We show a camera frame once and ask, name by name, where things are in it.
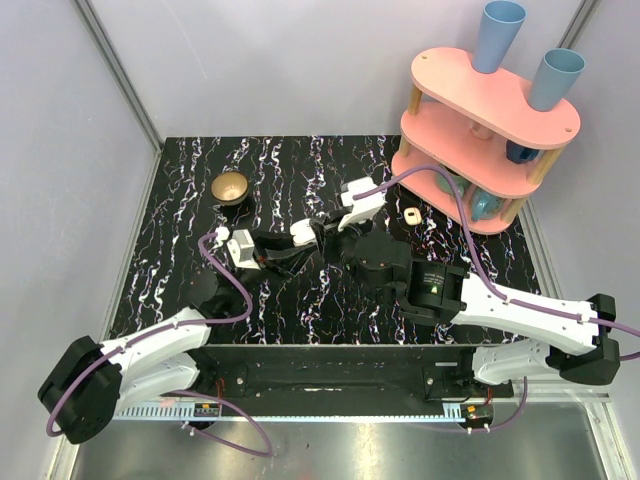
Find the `white earbud charging case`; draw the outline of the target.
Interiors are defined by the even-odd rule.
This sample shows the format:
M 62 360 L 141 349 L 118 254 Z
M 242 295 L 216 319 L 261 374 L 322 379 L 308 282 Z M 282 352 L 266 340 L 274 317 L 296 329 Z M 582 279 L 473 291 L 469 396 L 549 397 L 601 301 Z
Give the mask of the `white earbud charging case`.
M 289 229 L 289 234 L 292 237 L 293 245 L 295 247 L 307 246 L 317 242 L 316 234 L 311 226 L 311 220 L 309 218 L 305 218 L 292 224 Z

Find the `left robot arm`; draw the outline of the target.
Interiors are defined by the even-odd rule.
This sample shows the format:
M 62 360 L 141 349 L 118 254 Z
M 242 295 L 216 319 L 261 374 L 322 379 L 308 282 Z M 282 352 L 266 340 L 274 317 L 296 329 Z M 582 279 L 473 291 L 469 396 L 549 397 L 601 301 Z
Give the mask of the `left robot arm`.
M 198 415 L 221 412 L 242 392 L 241 366 L 222 367 L 206 355 L 219 329 L 249 319 L 249 289 L 267 278 L 288 281 L 315 252 L 313 238 L 229 231 L 199 238 L 211 267 L 196 273 L 186 307 L 148 328 L 117 339 L 73 341 L 38 390 L 49 413 L 46 433 L 82 444 L 114 416 L 162 395 L 203 399 Z

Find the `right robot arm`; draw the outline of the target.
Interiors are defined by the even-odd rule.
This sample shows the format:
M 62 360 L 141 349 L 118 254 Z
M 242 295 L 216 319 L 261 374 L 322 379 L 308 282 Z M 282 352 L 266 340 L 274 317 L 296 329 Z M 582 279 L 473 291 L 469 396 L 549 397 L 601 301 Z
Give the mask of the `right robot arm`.
M 464 355 L 453 374 L 463 395 L 548 373 L 603 386 L 620 368 L 619 344 L 609 336 L 616 319 L 610 295 L 567 301 L 498 288 L 465 267 L 417 259 L 409 244 L 366 223 L 341 226 L 313 219 L 310 228 L 325 261 L 340 262 L 369 298 L 398 305 L 402 318 L 416 325 L 474 325 L 521 336 L 519 342 L 474 347 Z

